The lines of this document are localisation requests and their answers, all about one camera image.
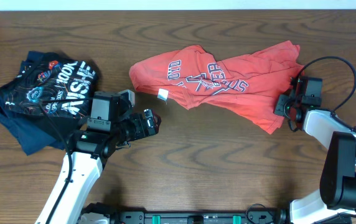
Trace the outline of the red soccer t-shirt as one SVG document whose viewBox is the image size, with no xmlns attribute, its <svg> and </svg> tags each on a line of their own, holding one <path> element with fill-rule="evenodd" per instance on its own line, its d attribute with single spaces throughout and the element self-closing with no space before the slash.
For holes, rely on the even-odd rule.
<svg viewBox="0 0 356 224">
<path fill-rule="evenodd" d="M 134 89 L 168 98 L 189 110 L 203 103 L 228 109 L 272 134 L 284 118 L 274 113 L 278 98 L 303 68 L 300 46 L 285 41 L 253 54 L 217 61 L 199 45 L 135 63 Z"/>
</svg>

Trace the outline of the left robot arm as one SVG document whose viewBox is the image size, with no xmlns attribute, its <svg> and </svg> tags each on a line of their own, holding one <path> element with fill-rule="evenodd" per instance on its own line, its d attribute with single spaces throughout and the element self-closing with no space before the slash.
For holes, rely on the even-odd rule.
<svg viewBox="0 0 356 224">
<path fill-rule="evenodd" d="M 143 114 L 128 109 L 93 109 L 86 130 L 75 130 L 66 142 L 67 153 L 54 188 L 37 223 L 77 223 L 85 200 L 99 179 L 108 158 L 132 141 L 156 135 L 161 117 L 146 109 Z"/>
</svg>

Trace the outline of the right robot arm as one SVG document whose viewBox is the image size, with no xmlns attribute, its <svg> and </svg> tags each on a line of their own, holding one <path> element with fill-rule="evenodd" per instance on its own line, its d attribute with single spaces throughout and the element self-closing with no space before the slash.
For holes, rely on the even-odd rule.
<svg viewBox="0 0 356 224">
<path fill-rule="evenodd" d="M 304 131 L 327 148 L 318 190 L 293 200 L 276 223 L 351 223 L 356 218 L 356 127 L 320 108 L 315 96 L 280 95 L 275 114 L 288 118 L 291 131 Z"/>
</svg>

